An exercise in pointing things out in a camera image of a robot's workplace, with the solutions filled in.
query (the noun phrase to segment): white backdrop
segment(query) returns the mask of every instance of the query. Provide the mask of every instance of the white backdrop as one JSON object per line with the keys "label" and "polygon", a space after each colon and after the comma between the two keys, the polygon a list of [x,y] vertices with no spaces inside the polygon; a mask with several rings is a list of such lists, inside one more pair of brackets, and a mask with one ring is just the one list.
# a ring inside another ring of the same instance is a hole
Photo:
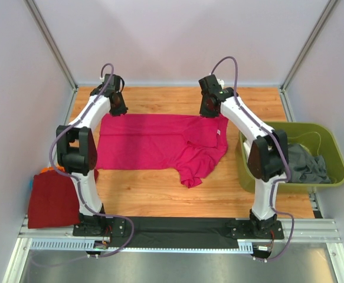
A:
{"label": "white backdrop", "polygon": [[0,0],[0,282],[71,94],[24,1]]}
{"label": "white backdrop", "polygon": [[[226,55],[241,85],[279,85],[327,0],[36,0],[79,84],[111,61],[132,85],[198,85]],[[228,62],[221,78],[233,79]]]}
{"label": "white backdrop", "polygon": [[[287,90],[298,121],[330,128],[344,156],[344,1],[339,1]],[[344,185],[319,192],[321,209],[335,218],[344,241]]]}

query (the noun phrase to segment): metal floor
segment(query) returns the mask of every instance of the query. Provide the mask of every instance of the metal floor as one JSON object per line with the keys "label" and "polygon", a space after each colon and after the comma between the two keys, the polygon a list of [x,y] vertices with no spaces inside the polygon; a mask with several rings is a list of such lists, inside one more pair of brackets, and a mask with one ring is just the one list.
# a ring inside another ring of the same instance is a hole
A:
{"label": "metal floor", "polygon": [[[277,253],[283,243],[275,243]],[[256,262],[247,255],[121,252],[104,259],[84,259],[56,268],[29,269],[29,257],[39,264],[57,264],[84,255],[76,251],[30,253],[21,282],[337,282],[324,243],[292,243],[275,262]]]}

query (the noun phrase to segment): laundry basket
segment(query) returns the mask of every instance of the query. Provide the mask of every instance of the laundry basket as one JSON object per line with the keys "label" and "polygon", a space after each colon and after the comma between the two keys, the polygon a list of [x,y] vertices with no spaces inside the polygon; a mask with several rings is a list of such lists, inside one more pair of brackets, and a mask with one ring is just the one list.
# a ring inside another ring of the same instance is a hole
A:
{"label": "laundry basket", "polygon": [[[344,162],[331,132],[314,123],[267,122],[275,130],[287,133],[288,143],[299,143],[311,155],[322,155],[331,184],[285,183],[278,186],[280,193],[306,193],[308,187],[337,187],[344,183]],[[247,166],[244,150],[245,136],[240,132],[235,150],[238,178],[241,187],[254,193],[255,179]]]}

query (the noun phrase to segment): black mat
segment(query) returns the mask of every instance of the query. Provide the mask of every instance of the black mat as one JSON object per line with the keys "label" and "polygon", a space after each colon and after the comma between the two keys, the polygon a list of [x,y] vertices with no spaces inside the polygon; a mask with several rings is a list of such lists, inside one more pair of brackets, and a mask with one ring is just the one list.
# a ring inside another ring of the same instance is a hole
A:
{"label": "black mat", "polygon": [[[230,249],[238,248],[226,224],[231,218],[130,217],[135,234],[129,248]],[[124,237],[113,237],[110,246],[122,245],[130,235],[126,222]]]}

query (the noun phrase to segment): orange object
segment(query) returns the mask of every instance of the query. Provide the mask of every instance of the orange object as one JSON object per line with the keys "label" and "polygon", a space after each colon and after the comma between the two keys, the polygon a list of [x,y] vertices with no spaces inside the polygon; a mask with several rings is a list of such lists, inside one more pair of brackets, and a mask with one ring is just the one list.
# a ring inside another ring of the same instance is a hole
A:
{"label": "orange object", "polygon": [[[65,172],[64,167],[57,166],[57,169],[59,169],[60,171]],[[46,167],[46,168],[43,168],[41,170],[41,173],[44,173],[44,172],[47,172],[47,171],[53,171],[53,170],[54,170],[54,168],[52,168],[52,167]]]}

